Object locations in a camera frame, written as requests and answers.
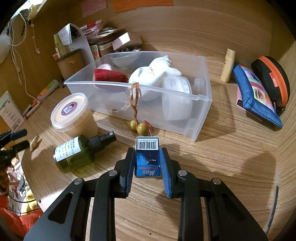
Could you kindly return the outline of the green spray pump bottle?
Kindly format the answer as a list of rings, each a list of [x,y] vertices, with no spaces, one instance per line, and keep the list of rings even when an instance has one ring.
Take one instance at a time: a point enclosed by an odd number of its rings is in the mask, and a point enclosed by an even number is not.
[[[80,135],[57,146],[53,152],[53,159],[61,172],[70,173],[93,163],[95,154],[115,141],[114,132],[91,138]]]

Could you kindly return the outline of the blue Max staples box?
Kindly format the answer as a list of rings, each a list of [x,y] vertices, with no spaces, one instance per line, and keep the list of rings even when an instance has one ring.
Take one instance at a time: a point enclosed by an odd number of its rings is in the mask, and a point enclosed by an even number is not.
[[[161,177],[158,137],[137,137],[134,175],[137,178]]]

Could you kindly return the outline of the beige lidded plastic tub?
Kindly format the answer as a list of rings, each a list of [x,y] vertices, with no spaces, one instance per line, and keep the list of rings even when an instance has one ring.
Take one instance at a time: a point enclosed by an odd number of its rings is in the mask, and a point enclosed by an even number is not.
[[[50,120],[57,132],[71,138],[80,135],[91,138],[98,134],[98,126],[88,98],[82,92],[71,94],[61,100],[53,109]]]

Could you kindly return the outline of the orange green tube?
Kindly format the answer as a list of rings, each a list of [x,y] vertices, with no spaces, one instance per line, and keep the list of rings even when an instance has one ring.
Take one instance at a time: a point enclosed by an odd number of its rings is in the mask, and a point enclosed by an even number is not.
[[[59,82],[57,80],[52,80],[37,96],[39,101],[46,99],[57,87]]]

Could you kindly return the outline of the brown paper cup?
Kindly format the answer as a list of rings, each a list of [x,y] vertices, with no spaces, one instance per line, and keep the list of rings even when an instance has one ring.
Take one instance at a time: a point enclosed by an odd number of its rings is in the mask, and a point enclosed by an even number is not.
[[[76,49],[63,57],[58,58],[56,63],[64,80],[67,80],[85,67],[81,49]]]

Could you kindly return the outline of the clear plastic storage bin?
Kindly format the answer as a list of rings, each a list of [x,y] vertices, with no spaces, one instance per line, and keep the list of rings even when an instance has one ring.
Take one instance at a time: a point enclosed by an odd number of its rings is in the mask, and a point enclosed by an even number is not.
[[[137,68],[149,66],[154,58],[168,55],[171,67],[178,69],[189,80],[192,94],[180,93],[162,87],[139,85],[137,118],[153,127],[179,133],[195,142],[212,103],[211,84],[206,57],[171,52],[139,51],[107,54],[87,65],[65,81],[71,93],[83,92],[93,111],[125,120],[134,118],[130,100],[136,90],[129,83],[93,81],[94,70],[101,64],[110,64],[116,71],[130,76]],[[162,93],[176,93],[192,100],[190,116],[185,120],[164,119]]]

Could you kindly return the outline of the white file holder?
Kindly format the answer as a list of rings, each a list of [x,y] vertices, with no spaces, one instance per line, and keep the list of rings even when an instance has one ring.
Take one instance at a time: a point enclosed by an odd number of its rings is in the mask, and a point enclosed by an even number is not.
[[[62,44],[64,46],[69,46],[70,50],[81,50],[82,57],[86,66],[89,64],[95,66],[95,60],[88,40],[79,27],[72,23],[69,23],[58,32],[58,36]]]

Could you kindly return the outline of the white cloth bundle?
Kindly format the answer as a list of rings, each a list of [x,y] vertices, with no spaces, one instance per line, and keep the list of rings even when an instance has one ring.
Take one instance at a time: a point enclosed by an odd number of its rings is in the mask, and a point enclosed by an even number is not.
[[[162,87],[163,79],[169,76],[182,76],[182,73],[171,67],[168,55],[154,58],[149,66],[137,68],[129,77],[128,83],[139,85]]]

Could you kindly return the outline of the white round jar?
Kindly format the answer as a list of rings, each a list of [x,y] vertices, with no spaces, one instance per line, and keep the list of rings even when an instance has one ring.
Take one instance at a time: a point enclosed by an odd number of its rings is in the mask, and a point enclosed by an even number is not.
[[[184,76],[168,76],[163,80],[163,89],[192,94],[189,80]],[[192,110],[192,100],[176,93],[162,93],[163,115],[166,121],[187,119]]]

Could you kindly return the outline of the blue patchwork pencil pouch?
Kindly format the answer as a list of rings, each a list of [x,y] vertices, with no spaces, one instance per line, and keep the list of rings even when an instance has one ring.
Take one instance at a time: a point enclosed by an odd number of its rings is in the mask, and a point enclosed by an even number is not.
[[[258,118],[282,128],[283,124],[276,113],[263,84],[249,68],[235,63],[233,76],[241,94],[241,107]]]

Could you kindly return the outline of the black orange zipper case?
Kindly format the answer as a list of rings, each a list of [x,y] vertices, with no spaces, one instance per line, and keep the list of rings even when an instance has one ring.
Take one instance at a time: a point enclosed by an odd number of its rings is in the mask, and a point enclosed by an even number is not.
[[[263,84],[264,89],[281,115],[290,99],[290,82],[283,67],[270,56],[260,56],[251,63],[251,69]]]

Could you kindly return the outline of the small white cardboard box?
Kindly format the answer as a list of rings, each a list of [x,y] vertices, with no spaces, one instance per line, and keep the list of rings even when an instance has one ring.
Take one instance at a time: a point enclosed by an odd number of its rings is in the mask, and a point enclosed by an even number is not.
[[[142,44],[142,39],[135,33],[126,32],[114,41],[112,41],[112,48],[114,51],[121,50],[126,47],[136,47]]]

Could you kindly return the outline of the pink sticky note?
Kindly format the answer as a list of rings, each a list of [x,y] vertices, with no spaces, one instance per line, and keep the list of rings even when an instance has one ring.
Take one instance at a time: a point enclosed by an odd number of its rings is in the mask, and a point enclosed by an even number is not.
[[[93,15],[107,8],[106,0],[83,0],[81,2],[82,17]]]

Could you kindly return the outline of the cream lotion tube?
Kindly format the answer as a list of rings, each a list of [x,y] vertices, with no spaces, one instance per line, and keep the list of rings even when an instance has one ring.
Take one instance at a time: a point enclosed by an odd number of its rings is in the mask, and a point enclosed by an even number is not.
[[[230,80],[232,69],[235,62],[235,55],[236,52],[234,50],[231,50],[229,48],[227,49],[224,60],[224,66],[220,77],[221,81],[224,83],[228,83]]]

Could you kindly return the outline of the orange sticky note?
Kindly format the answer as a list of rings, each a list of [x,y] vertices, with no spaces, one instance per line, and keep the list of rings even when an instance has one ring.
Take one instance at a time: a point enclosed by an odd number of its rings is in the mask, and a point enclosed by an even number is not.
[[[113,0],[113,10],[116,13],[150,6],[173,6],[173,0]]]

